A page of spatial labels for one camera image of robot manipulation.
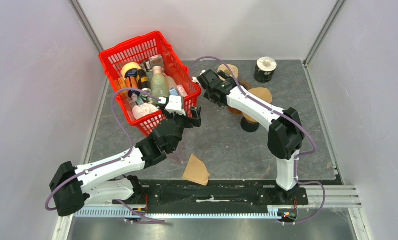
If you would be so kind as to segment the red plastic basket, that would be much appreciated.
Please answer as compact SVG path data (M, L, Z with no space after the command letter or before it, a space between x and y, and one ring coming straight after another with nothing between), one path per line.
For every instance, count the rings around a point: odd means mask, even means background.
M99 53L98 57L108 77L113 91L125 86L122 82L121 70L124 65L130 62L138 64L148 60L155 55L163 57L164 70L167 75L172 77L178 85L182 85L187 93L184 98L184 109L189 117L190 108L197 106L197 99L201 94L201 88L189 77L189 69L178 58L172 45L164 38L159 31L137 36L123 41L118 45ZM165 119L161 111L151 113L140 119L135 119L132 114L132 105L129 103L127 94L119 94L114 103L118 103L125 116L126 121L136 127L144 136L148 136L152 130Z

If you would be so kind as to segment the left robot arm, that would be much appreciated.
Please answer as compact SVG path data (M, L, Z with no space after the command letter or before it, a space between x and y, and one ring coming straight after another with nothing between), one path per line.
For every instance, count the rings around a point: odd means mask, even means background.
M49 184L51 195L45 208L65 217L99 198L140 203L144 191L136 178L128 177L120 182L114 178L155 166L175 152L184 130L201 125L201 108L191 107L190 112L191 117L167 111L167 119L162 120L152 133L114 156L78 166L70 161L62 163Z

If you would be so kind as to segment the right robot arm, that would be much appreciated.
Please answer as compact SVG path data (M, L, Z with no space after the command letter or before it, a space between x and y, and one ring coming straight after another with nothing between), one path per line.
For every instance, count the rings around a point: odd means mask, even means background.
M221 80L210 69L202 71L196 80L210 102L237 109L267 130L267 146L277 163L275 198L283 205L293 201L298 191L295 161L304 139L297 111L275 107L245 90L231 77L226 75Z

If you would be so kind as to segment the brown paper coffee filter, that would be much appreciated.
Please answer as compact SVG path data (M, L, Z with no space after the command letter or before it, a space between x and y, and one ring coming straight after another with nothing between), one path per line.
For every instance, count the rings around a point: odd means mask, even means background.
M256 98L261 99L262 101L271 104L272 103L272 94L267 88L264 87L255 87L248 90L248 92L254 95Z

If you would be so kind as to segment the light wooden ring holder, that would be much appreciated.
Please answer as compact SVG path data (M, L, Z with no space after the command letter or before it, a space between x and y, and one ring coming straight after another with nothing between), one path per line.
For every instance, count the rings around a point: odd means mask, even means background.
M253 119L252 117L247 115L245 112L242 112L242 116L250 124L258 124L259 123L257 120Z

